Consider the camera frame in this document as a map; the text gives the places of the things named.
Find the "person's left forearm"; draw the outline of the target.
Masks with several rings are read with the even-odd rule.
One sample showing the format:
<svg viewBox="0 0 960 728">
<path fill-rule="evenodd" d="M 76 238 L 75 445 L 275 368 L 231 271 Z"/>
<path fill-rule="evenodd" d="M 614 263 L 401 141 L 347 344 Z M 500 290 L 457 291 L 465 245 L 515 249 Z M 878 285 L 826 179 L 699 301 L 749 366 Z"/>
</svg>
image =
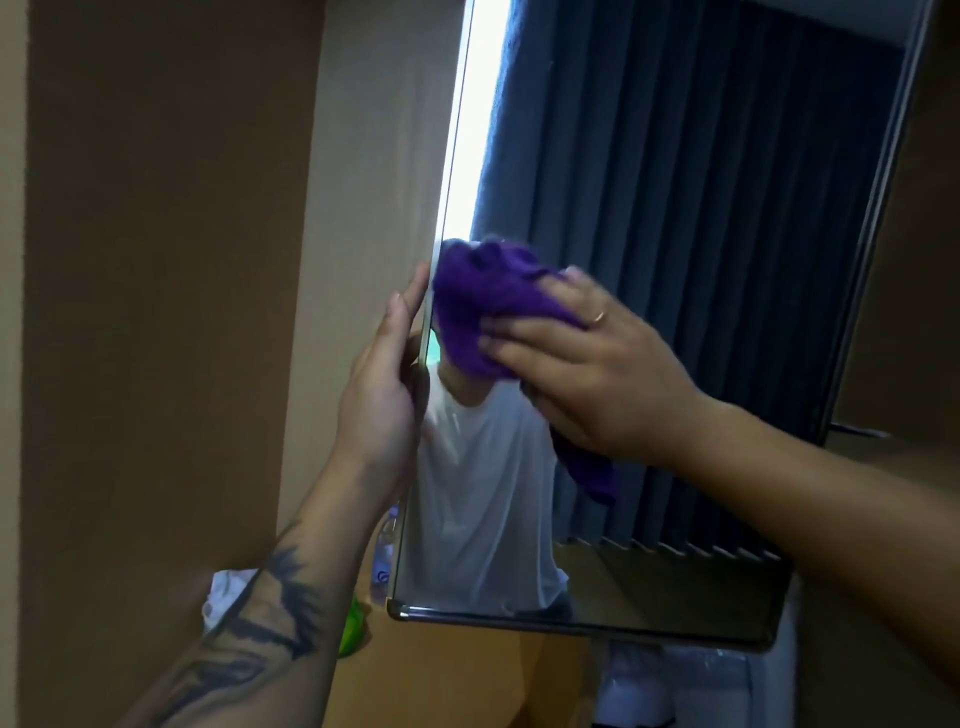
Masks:
<svg viewBox="0 0 960 728">
<path fill-rule="evenodd" d="M 414 461 L 335 452 L 217 626 L 116 728 L 322 728 L 367 545 Z"/>
</svg>

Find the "metal-framed mirror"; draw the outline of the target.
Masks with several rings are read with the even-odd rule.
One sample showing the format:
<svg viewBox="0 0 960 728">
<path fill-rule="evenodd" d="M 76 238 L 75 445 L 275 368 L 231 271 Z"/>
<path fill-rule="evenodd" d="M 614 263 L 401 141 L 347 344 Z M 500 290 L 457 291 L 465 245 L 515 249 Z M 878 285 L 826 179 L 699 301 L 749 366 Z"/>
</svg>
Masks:
<svg viewBox="0 0 960 728">
<path fill-rule="evenodd" d="M 765 652 L 793 564 L 677 474 L 540 488 L 439 383 L 442 244 L 576 266 L 705 394 L 827 437 L 939 0 L 467 0 L 397 621 Z"/>
</svg>

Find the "purple cleaning cloth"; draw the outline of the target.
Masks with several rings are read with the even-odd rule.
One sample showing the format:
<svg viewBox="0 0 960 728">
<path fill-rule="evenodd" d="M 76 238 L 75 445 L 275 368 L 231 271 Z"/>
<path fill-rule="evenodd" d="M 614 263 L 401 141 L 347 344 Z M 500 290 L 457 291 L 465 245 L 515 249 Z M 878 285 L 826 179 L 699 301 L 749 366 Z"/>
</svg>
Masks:
<svg viewBox="0 0 960 728">
<path fill-rule="evenodd" d="M 485 319 L 550 319 L 578 330 L 587 325 L 542 288 L 562 274 L 530 249 L 505 241 L 447 240 L 434 275 L 431 327 L 438 336 L 438 382 L 450 401 L 505 441 L 508 458 L 526 468 L 539 488 L 552 485 L 562 466 L 597 504 L 618 498 L 614 463 L 570 442 L 522 394 L 517 375 L 479 347 Z"/>
</svg>

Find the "clear plastic water bottle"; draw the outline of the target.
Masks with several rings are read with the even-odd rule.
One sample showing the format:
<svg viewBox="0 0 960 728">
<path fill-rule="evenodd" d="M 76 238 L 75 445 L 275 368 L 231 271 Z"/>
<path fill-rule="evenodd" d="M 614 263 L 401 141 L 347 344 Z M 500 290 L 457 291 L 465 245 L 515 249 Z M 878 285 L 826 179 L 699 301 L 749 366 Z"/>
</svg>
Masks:
<svg viewBox="0 0 960 728">
<path fill-rule="evenodd" d="M 376 531 L 368 587 L 369 601 L 374 606 L 383 607 L 388 597 L 400 509 L 400 504 L 392 505 Z"/>
</svg>

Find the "person's left hand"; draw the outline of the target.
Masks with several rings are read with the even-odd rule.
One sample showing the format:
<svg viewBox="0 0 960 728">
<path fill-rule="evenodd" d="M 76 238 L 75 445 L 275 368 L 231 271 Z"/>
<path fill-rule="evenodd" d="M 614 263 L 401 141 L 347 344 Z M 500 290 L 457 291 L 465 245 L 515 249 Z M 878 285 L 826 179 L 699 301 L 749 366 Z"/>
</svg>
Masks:
<svg viewBox="0 0 960 728">
<path fill-rule="evenodd" d="M 392 502 L 409 477 L 423 410 L 417 399 L 422 386 L 415 359 L 378 359 L 378 329 L 385 311 L 351 367 L 331 460 L 372 496 Z"/>
</svg>

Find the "clear plastic bag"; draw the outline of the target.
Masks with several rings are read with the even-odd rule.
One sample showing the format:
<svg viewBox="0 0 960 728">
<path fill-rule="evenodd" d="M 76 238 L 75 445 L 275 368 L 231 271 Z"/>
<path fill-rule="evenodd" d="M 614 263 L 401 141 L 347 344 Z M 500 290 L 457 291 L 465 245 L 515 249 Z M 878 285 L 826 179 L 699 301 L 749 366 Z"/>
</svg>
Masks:
<svg viewBox="0 0 960 728">
<path fill-rule="evenodd" d="M 796 728 L 801 581 L 763 653 L 601 642 L 578 728 Z"/>
</svg>

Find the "person's right hand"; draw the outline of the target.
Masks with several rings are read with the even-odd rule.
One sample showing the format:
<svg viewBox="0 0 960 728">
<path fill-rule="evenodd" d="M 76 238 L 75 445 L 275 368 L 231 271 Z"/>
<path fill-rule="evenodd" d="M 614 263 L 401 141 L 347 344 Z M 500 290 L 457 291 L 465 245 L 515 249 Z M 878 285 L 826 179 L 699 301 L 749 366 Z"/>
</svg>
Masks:
<svg viewBox="0 0 960 728">
<path fill-rule="evenodd" d="M 586 450 L 695 479 L 718 470 L 725 407 L 698 389 L 654 328 L 605 288 L 584 297 L 562 278 L 539 284 L 595 343 L 585 354 L 547 354 L 481 334 L 481 352 L 568 412 Z"/>
</svg>

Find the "white crumpled cloth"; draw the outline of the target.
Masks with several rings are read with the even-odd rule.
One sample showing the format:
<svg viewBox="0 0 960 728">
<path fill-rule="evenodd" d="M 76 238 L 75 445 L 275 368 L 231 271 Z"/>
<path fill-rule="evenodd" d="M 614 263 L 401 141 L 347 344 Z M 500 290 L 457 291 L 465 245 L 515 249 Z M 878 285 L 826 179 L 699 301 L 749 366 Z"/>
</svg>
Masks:
<svg viewBox="0 0 960 728">
<path fill-rule="evenodd" d="M 209 634 L 220 624 L 257 574 L 257 568 L 222 569 L 214 572 L 200 610 L 204 634 Z"/>
</svg>

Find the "green plastic object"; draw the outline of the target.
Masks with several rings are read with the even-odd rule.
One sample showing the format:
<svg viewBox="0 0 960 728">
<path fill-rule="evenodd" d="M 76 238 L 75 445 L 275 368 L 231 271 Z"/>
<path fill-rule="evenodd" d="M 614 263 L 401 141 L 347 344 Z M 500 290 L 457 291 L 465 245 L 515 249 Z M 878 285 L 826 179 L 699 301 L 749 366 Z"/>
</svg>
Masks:
<svg viewBox="0 0 960 728">
<path fill-rule="evenodd" d="M 349 658 L 363 647 L 368 632 L 368 613 L 369 604 L 364 603 L 354 591 L 343 625 L 338 659 Z"/>
</svg>

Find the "person's right forearm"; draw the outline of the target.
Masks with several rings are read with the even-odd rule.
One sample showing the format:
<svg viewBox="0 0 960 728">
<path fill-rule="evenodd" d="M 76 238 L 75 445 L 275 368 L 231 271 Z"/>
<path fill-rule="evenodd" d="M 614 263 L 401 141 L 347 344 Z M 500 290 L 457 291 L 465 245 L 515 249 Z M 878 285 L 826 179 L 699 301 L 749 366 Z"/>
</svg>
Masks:
<svg viewBox="0 0 960 728">
<path fill-rule="evenodd" d="M 857 599 L 960 692 L 960 494 L 895 476 L 695 393 L 667 465 Z"/>
</svg>

